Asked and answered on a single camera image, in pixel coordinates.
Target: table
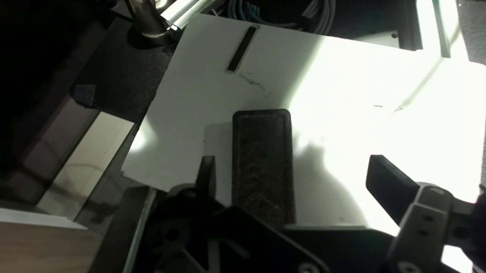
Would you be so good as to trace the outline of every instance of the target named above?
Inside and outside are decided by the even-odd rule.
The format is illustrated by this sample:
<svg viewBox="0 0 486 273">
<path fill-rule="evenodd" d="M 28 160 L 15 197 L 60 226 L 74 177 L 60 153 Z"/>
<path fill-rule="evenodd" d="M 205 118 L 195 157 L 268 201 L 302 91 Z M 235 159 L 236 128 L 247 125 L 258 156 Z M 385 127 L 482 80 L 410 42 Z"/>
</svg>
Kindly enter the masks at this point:
<svg viewBox="0 0 486 273">
<path fill-rule="evenodd" d="M 397 227 L 364 188 L 369 154 L 455 197 L 478 192 L 486 68 L 331 36 L 195 16 L 126 157 L 126 175 L 159 188 L 194 182 L 215 154 L 217 198 L 230 203 L 230 118 L 285 107 L 293 122 L 296 224 Z"/>
</svg>

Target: cable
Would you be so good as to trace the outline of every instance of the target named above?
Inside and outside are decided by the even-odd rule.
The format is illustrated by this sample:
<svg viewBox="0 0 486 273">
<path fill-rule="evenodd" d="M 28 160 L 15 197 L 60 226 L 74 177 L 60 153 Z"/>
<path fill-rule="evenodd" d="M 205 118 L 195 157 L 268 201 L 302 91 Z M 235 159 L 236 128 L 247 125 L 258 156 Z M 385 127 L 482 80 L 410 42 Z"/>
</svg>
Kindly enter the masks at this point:
<svg viewBox="0 0 486 273">
<path fill-rule="evenodd" d="M 335 13 L 335 0 L 311 0 L 302 10 L 302 21 L 271 22 L 259 16 L 259 9 L 246 0 L 227 0 L 227 16 L 285 28 L 299 28 L 311 33 L 326 34 L 331 30 Z"/>
</svg>

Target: black line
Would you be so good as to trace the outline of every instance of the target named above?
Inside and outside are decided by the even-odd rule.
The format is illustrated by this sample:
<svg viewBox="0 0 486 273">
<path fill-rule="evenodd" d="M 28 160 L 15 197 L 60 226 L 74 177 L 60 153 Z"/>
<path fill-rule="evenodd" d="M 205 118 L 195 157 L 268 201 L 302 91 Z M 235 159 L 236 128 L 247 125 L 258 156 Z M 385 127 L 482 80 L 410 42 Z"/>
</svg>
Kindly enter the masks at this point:
<svg viewBox="0 0 486 273">
<path fill-rule="evenodd" d="M 229 65 L 227 65 L 227 68 L 226 68 L 227 71 L 235 71 L 235 69 L 238 68 L 238 65 L 239 65 L 239 62 L 241 62 L 241 59 L 243 59 L 243 54 L 244 54 L 249 42 L 252 40 L 252 37 L 253 37 L 255 33 L 256 33 L 256 28 L 258 28 L 256 25 L 250 25 L 250 27 L 246 30 L 246 33 L 244 33 L 244 36 L 243 36 L 243 39 L 241 39 L 236 51 L 233 53 L 233 56 L 232 56 L 232 59 L 230 59 L 230 62 L 229 62 Z"/>
</svg>

